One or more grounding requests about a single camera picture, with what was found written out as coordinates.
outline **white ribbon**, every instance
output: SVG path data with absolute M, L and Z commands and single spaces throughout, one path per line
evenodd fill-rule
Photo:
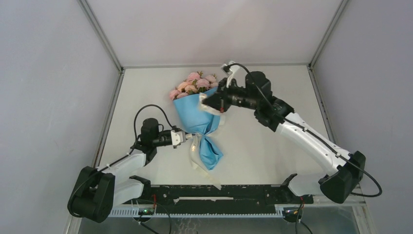
M 221 115 L 221 113 L 214 112 L 213 111 L 214 109 L 202 104 L 202 100 L 205 99 L 206 97 L 208 97 L 208 95 L 203 94 L 203 93 L 199 94 L 198 108 L 201 111 L 206 111 L 206 112 L 209 112 L 209 113 L 215 114 L 215 115 Z M 224 123 L 225 123 L 225 116 L 221 115 L 219 126 L 223 125 Z M 206 136 L 216 136 L 216 135 L 218 135 L 218 133 L 219 133 L 218 130 L 220 129 L 219 126 L 214 132 L 212 132 L 210 134 L 207 134 Z M 192 168 L 194 170 L 196 170 L 202 177 L 209 180 L 211 182 L 211 184 L 214 185 L 217 189 L 221 190 L 221 183 L 219 182 L 219 180 L 212 177 L 206 169 L 204 169 L 202 166 L 200 166 L 196 162 L 196 158 L 195 158 L 196 155 L 197 155 L 196 152 L 199 152 L 198 146 L 199 146 L 199 143 L 201 142 L 202 135 L 200 133 L 196 133 L 192 138 L 193 138 L 192 145 L 191 145 L 191 148 L 189 149 L 189 159 L 191 161 Z
M 196 163 L 196 159 L 195 159 L 196 152 L 199 151 L 198 145 L 201 142 L 202 135 L 199 133 L 196 133 L 192 138 L 193 138 L 192 145 L 191 145 L 191 148 L 189 149 L 189 158 L 191 161 L 192 168 L 196 170 L 202 177 L 209 180 L 213 186 L 221 190 L 221 183 L 217 179 L 213 178 L 202 166 Z

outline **white table surface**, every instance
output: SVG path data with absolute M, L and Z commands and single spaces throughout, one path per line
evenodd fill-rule
M 306 66 L 250 66 L 250 71 L 262 71 L 271 81 L 273 95 L 290 104 L 301 117 L 318 132 L 327 136 L 316 95 Z M 157 104 L 167 113 L 172 125 L 181 126 L 169 91 L 190 72 L 203 71 L 225 77 L 219 67 L 138 68 L 127 69 L 110 124 L 100 164 L 110 163 L 125 155 L 133 145 L 133 119 L 136 112 L 146 104 Z M 238 85 L 244 86 L 246 73 L 236 75 Z M 158 119 L 169 128 L 161 111 L 149 107 L 139 114 L 138 134 L 144 119 Z M 225 114 L 222 126 L 213 140 L 224 156 L 209 173 L 221 184 L 280 184 L 293 173 L 311 174 L 321 172 L 299 146 L 260 125 L 253 110 L 231 107 Z M 158 154 L 136 175 L 151 180 L 154 185 L 207 185 L 190 165 L 191 140 L 178 149 L 171 146 L 158 147 Z

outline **bouquet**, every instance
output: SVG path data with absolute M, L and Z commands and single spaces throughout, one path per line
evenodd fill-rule
M 202 72 L 193 72 L 169 93 L 173 101 L 184 130 L 194 135 L 191 149 L 199 146 L 199 157 L 208 170 L 212 170 L 223 153 L 218 149 L 208 134 L 217 130 L 220 117 L 198 109 L 200 93 L 211 95 L 218 86 L 215 74 L 202 77 Z
M 197 93 L 204 93 L 210 89 L 218 87 L 217 76 L 215 74 L 202 78 L 203 72 L 193 72 L 186 80 L 169 93 L 171 100 L 186 97 Z

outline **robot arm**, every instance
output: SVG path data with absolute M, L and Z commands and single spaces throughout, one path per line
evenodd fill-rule
M 172 145 L 175 149 L 186 139 L 186 133 L 176 126 L 159 131 L 156 119 L 144 120 L 141 135 L 129 154 L 113 163 L 98 168 L 84 167 L 80 171 L 67 204 L 70 214 L 98 223 L 104 221 L 112 207 L 140 197 L 144 189 L 150 191 L 150 181 L 133 172 L 152 161 L 156 147 Z M 142 153 L 132 154 L 134 149 Z
M 231 105 L 255 110 L 254 116 L 259 123 L 295 142 L 325 172 L 325 176 L 318 175 L 316 181 L 310 181 L 310 176 L 291 175 L 287 181 L 290 190 L 297 196 L 320 191 L 332 201 L 343 203 L 363 177 L 358 168 L 364 170 L 365 156 L 358 151 L 351 154 L 330 142 L 311 128 L 290 105 L 272 96 L 271 82 L 264 73 L 248 71 L 245 87 L 237 86 L 232 77 L 238 65 L 223 65 L 223 70 L 230 76 L 219 82 L 217 91 L 203 100 L 201 108 L 216 115 L 226 112 Z

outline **red wire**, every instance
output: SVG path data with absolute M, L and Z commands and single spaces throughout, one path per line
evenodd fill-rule
M 154 195 L 152 195 L 152 196 L 153 196 L 153 201 L 156 202 L 156 195 L 154 194 Z

